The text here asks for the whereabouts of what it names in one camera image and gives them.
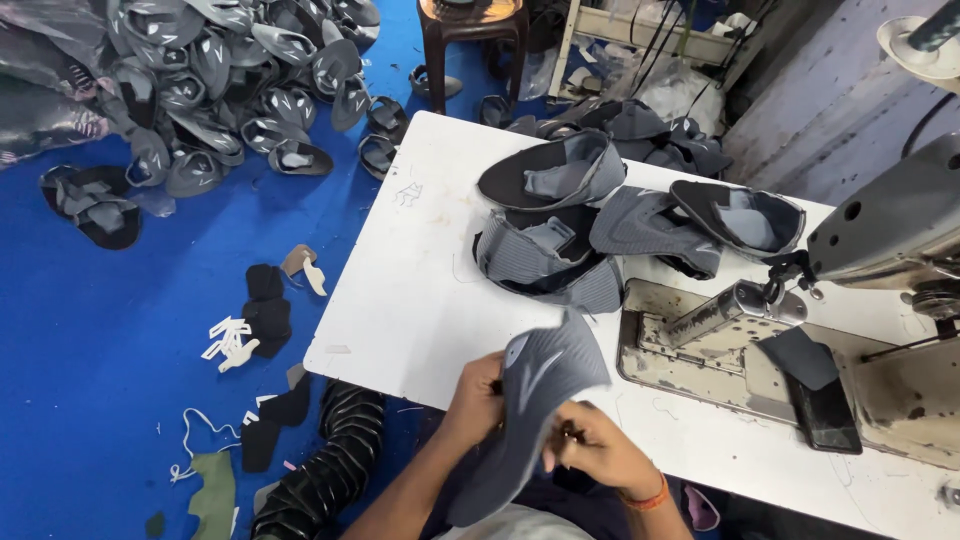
person's left hand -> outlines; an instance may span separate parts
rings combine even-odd
[[[503,420],[503,396],[491,384],[503,371],[503,351],[490,353],[464,366],[450,409],[438,433],[464,452],[478,444]]]

stool leg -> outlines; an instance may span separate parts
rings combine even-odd
[[[529,21],[527,12],[520,10],[516,15],[516,34],[514,39],[513,73],[510,76],[510,107],[516,105],[520,95],[520,82],[523,80],[523,65],[527,60],[527,30]]]
[[[426,57],[426,79],[430,88],[430,107],[437,114],[446,114],[444,75],[446,42],[440,24],[434,23],[423,31],[423,55]]]

blue floor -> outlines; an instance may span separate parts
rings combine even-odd
[[[415,3],[379,4],[380,38],[364,54],[368,86],[412,116],[427,105],[407,83],[422,62]],[[482,65],[474,44],[447,50],[447,74],[465,87],[447,102],[450,116],[473,119],[482,96],[505,93]],[[520,111],[544,116],[542,102]],[[163,538],[190,538],[198,522],[187,504],[201,479],[171,485],[169,474],[175,463],[189,465],[183,410],[196,407],[218,426],[237,427],[247,410],[256,411],[255,396],[286,391],[285,372],[302,359],[328,297],[288,284],[289,343],[273,360],[254,357],[223,375],[217,360],[200,358],[207,329],[239,316],[248,266],[279,264],[299,243],[317,251],[327,290],[336,289],[380,186],[357,161],[363,129],[333,132],[329,107],[321,107],[311,137],[334,158],[328,177],[282,177],[248,151],[217,189],[178,201],[168,218],[145,215],[140,239],[123,252],[94,246],[47,208],[36,186],[59,163],[127,165],[130,150],[118,137],[47,152],[0,174],[0,354],[8,387],[0,398],[0,524],[8,536],[143,538],[145,520],[162,510]],[[239,450],[231,451],[240,506],[233,538],[249,536],[253,492],[286,472],[284,459],[299,463],[321,444],[323,383],[313,381],[307,420],[280,433],[267,473],[243,473]],[[419,412],[397,412],[409,406],[389,402],[387,445],[361,505],[409,460]],[[191,427],[195,452],[226,444],[196,418]]]

hand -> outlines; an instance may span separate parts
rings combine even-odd
[[[491,384],[500,379],[502,371],[503,351],[465,365],[438,434],[465,452],[499,426],[503,421],[503,396],[493,395]]]
[[[620,488],[634,501],[655,497],[662,487],[660,471],[650,458],[589,402],[566,402],[557,409],[554,430],[543,449],[543,464],[550,472],[558,463]]]

white string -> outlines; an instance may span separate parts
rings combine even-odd
[[[210,429],[213,430],[214,433],[219,433],[220,431],[223,431],[225,428],[230,428],[230,432],[233,433],[233,438],[234,438],[234,439],[239,439],[239,438],[240,438],[240,435],[237,434],[236,430],[234,430],[234,429],[233,429],[233,426],[231,426],[230,424],[226,424],[226,425],[224,425],[224,426],[220,426],[219,428],[214,428],[214,427],[213,427],[213,423],[210,422],[210,419],[207,418],[206,415],[204,415],[204,414],[203,414],[202,412],[200,412],[199,410],[197,410],[197,409],[195,409],[195,408],[193,408],[193,407],[189,407],[189,408],[187,408],[187,409],[184,409],[184,410],[183,410],[183,423],[186,424],[186,433],[183,435],[183,449],[186,450],[186,452],[187,452],[188,454],[190,454],[190,460],[191,460],[191,461],[193,460],[193,452],[192,452],[189,448],[187,448],[187,446],[186,446],[186,440],[187,440],[188,438],[190,438],[190,421],[187,420],[187,418],[186,418],[186,413],[190,412],[191,410],[194,411],[194,412],[196,412],[196,413],[197,413],[197,416],[203,418],[203,419],[204,419],[204,422],[206,422],[206,424],[207,424],[208,426],[210,426]],[[231,447],[234,447],[234,446],[240,446],[240,443],[228,444],[228,445],[226,445],[224,448],[218,450],[217,452],[222,452],[222,451],[226,450],[227,448],[231,448]],[[173,465],[170,466],[170,476],[171,476],[171,478],[170,478],[170,483],[177,483],[177,480],[180,480],[180,479],[188,479],[188,478],[190,478],[190,477],[192,477],[192,476],[194,476],[194,475],[196,475],[196,474],[197,474],[197,471],[194,471],[194,470],[193,470],[193,467],[188,468],[183,474],[181,474],[181,473],[180,473],[180,466],[175,463],[175,464],[173,464]]]

